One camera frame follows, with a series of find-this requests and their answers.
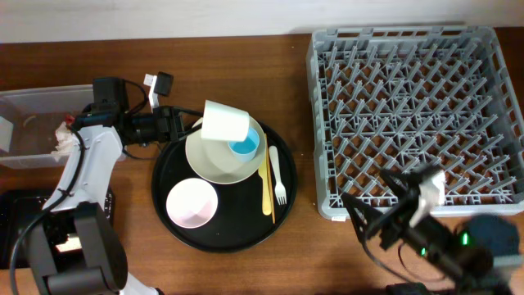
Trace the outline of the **small pink bowl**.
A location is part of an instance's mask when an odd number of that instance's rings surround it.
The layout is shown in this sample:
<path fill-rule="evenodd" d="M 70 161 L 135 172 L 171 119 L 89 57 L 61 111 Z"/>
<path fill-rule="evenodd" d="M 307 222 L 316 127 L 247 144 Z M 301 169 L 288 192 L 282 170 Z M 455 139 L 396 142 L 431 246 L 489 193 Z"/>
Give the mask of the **small pink bowl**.
<path fill-rule="evenodd" d="M 169 191 L 165 209 L 169 219 L 177 226 L 199 228 L 214 217 L 218 209 L 218 194 L 203 179 L 184 179 Z"/>

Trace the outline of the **white tissue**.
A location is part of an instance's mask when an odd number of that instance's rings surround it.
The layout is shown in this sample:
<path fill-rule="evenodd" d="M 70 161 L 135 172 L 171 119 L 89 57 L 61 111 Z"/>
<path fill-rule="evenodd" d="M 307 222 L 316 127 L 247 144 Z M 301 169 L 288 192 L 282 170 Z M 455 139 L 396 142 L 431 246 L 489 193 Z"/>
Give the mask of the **white tissue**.
<path fill-rule="evenodd" d="M 57 144 L 55 150 L 51 152 L 53 156 L 61 156 L 70 154 L 75 149 L 79 149 L 79 142 L 77 137 L 69 129 L 68 124 L 62 122 L 60 126 L 55 130 L 55 136 Z"/>

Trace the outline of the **red snack wrapper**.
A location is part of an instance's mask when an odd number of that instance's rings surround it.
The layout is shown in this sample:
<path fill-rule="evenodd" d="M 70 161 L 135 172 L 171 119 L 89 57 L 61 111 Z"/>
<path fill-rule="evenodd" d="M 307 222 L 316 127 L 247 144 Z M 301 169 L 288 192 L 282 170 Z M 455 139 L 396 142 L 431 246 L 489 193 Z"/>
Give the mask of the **red snack wrapper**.
<path fill-rule="evenodd" d="M 75 122 L 75 118 L 72 115 L 66 115 L 65 116 L 65 122 L 68 125 L 71 125 L 71 124 L 73 124 Z"/>

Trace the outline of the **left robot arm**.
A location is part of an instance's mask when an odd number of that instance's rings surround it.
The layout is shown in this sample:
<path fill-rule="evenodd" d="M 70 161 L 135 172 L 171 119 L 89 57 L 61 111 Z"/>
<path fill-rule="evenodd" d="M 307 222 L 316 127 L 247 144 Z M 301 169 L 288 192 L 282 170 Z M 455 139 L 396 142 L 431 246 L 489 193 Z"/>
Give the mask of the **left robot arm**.
<path fill-rule="evenodd" d="M 70 125 L 74 148 L 59 184 L 16 242 L 41 294 L 159 294 L 129 273 L 127 256 L 104 212 L 115 163 L 125 146 L 186 138 L 185 109 L 133 114 L 92 104 Z"/>

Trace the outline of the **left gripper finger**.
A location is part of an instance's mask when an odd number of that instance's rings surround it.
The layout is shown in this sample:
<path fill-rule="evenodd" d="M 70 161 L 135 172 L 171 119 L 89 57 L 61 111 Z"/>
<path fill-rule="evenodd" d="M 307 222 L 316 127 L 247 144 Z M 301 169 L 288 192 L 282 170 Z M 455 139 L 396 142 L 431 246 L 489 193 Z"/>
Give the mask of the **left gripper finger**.
<path fill-rule="evenodd" d="M 189 130 L 184 131 L 181 138 L 186 138 L 188 135 L 197 132 L 199 129 L 201 129 L 201 123 L 191 127 Z"/>
<path fill-rule="evenodd" d="M 204 115 L 203 111 L 195 111 L 195 110 L 182 108 L 182 107 L 172 107 L 172 108 L 175 112 L 182 112 L 182 113 L 189 114 L 191 116 L 203 116 Z"/>

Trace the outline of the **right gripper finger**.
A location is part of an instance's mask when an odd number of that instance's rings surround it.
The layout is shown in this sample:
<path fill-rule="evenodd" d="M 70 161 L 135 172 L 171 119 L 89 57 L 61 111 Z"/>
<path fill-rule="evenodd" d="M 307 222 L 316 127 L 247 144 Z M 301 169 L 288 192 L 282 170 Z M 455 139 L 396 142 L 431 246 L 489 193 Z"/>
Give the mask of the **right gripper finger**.
<path fill-rule="evenodd" d="M 425 166 L 409 173 L 394 170 L 380 170 L 379 175 L 386 186 L 399 199 L 415 199 L 421 194 L 419 186 L 440 172 L 438 166 Z"/>
<path fill-rule="evenodd" d="M 344 208 L 350 215 L 358 240 L 363 243 L 367 240 L 365 238 L 365 230 L 373 221 L 378 220 L 383 213 L 348 193 L 343 193 L 341 200 Z"/>

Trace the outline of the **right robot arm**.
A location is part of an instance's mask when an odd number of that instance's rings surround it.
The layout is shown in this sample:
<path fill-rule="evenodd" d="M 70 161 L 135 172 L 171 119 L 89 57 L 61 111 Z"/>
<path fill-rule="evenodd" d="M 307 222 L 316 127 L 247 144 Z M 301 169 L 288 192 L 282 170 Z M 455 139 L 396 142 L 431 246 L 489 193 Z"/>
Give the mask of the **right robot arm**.
<path fill-rule="evenodd" d="M 452 294 L 510 294 L 512 272 L 522 266 L 517 226 L 493 214 L 477 214 L 450 230 L 431 216 L 445 202 L 445 172 L 438 166 L 401 173 L 381 170 L 380 176 L 398 202 L 379 211 L 348 193 L 341 195 L 364 251 L 368 240 L 380 247 L 411 247 L 454 282 Z"/>

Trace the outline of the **cream cup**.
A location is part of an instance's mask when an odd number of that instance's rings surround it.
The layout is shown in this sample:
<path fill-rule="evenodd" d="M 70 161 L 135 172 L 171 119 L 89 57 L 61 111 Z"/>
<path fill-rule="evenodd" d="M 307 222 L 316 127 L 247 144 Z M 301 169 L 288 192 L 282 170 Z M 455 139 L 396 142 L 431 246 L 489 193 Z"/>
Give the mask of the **cream cup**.
<path fill-rule="evenodd" d="M 206 140 L 243 142 L 250 128 L 250 115 L 234 107 L 206 100 L 201 137 Z"/>

